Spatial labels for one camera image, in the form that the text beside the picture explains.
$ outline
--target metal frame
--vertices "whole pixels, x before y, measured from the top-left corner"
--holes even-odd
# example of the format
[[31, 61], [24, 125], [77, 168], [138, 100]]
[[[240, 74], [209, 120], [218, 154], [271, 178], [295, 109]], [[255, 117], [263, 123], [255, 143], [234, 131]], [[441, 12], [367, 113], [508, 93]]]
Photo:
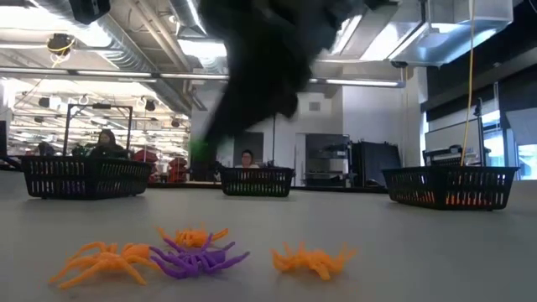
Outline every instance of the metal frame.
[[91, 107], [92, 109], [95, 109], [95, 110], [110, 110], [112, 108], [126, 108], [126, 109], [128, 109], [128, 130], [127, 130], [127, 147], [126, 147], [126, 149], [127, 150], [129, 149], [130, 144], [131, 144], [131, 127], [133, 126], [133, 107], [132, 106], [115, 106], [115, 105], [108, 105], [108, 104], [93, 104], [93, 105], [69, 104], [67, 106], [67, 118], [65, 120], [65, 137], [64, 137], [64, 150], [63, 150], [63, 155], [64, 156], [67, 156], [67, 143], [68, 143], [67, 141], [68, 141], [68, 138], [69, 138], [70, 120], [73, 117], [76, 117], [76, 114], [78, 114], [78, 112], [77, 112], [77, 113], [75, 113], [74, 116], [71, 116], [70, 110], [73, 107], [79, 107], [81, 109], [81, 111], [84, 110], [84, 108], [87, 108], [87, 107]]
[[[162, 73], [162, 72], [131, 72], [115, 70], [72, 70], [58, 68], [33, 68], [33, 67], [9, 67], [0, 66], [0, 74], [18, 76], [21, 78], [47, 78], [59, 79], [79, 77], [81, 79], [105, 79], [104, 81], [127, 80], [137, 82], [156, 82], [160, 79], [178, 79], [178, 80], [205, 80], [205, 81], [227, 81], [228, 75], [223, 74], [201, 74], [192, 72], [183, 73]], [[405, 81], [384, 81], [370, 79], [343, 79], [343, 78], [311, 78], [310, 84], [318, 85], [335, 85], [335, 86], [365, 86], [365, 87], [384, 87], [384, 88], [404, 88]]]

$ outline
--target black plastic basket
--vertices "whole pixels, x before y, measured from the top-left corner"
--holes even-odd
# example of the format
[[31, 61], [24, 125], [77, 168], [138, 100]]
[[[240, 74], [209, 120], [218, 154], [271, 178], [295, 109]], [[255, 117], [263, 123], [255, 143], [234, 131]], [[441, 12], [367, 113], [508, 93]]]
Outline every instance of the black plastic basket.
[[287, 168], [226, 168], [221, 171], [222, 191], [235, 196], [286, 197], [294, 174]]
[[126, 159], [22, 157], [28, 194], [68, 200], [98, 200], [145, 192], [151, 165]]
[[391, 200], [438, 210], [502, 210], [518, 168], [417, 167], [384, 170]]

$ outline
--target person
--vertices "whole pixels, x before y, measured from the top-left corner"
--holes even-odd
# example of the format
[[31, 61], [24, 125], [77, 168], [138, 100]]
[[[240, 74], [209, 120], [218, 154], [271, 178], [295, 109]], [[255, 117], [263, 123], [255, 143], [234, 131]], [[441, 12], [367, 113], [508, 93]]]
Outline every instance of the person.
[[110, 129], [102, 129], [96, 147], [90, 152], [92, 157], [127, 158], [128, 152], [116, 143], [116, 136]]
[[117, 146], [116, 145], [116, 136], [110, 129], [102, 129], [99, 133], [99, 140], [97, 141], [97, 146]]
[[246, 149], [242, 151], [241, 164], [235, 168], [258, 169], [259, 166], [253, 163], [253, 152]]

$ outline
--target white table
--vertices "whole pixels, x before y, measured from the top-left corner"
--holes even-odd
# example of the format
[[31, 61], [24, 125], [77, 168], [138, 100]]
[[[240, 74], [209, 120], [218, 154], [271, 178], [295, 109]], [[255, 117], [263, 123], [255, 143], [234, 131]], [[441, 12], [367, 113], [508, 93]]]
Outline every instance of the white table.
[[[219, 190], [148, 190], [121, 200], [31, 200], [23, 176], [0, 172], [0, 301], [535, 301], [537, 211], [443, 212], [387, 195], [292, 191], [289, 199], [232, 198]], [[47, 280], [81, 245], [162, 244], [156, 226], [230, 228], [232, 252], [252, 254], [215, 277], [176, 281], [141, 270], [62, 291]], [[359, 254], [333, 282], [280, 275], [282, 242]]]

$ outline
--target yellow cord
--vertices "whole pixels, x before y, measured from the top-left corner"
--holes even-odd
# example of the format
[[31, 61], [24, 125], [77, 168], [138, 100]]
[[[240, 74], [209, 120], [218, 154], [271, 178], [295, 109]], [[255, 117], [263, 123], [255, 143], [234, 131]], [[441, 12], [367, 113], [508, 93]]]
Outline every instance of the yellow cord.
[[47, 49], [49, 51], [52, 51], [52, 52], [61, 52], [62, 51], [62, 55], [63, 55], [63, 52], [66, 52], [71, 46], [73, 46], [75, 44], [75, 41], [76, 41], [76, 38], [73, 38], [73, 40], [67, 46], [64, 46], [64, 47], [59, 48], [59, 49], [51, 49], [51, 48], [49, 48], [47, 46]]
[[473, 38], [474, 38], [474, 33], [475, 33], [475, 19], [476, 19], [476, 0], [472, 0], [472, 28], [471, 28], [471, 39], [470, 39], [470, 70], [469, 70], [470, 75], [468, 77], [468, 108], [467, 108], [467, 123], [464, 129], [464, 144], [462, 145], [461, 167], [464, 165], [464, 158], [467, 156], [468, 124], [470, 122], [470, 111], [472, 109]]

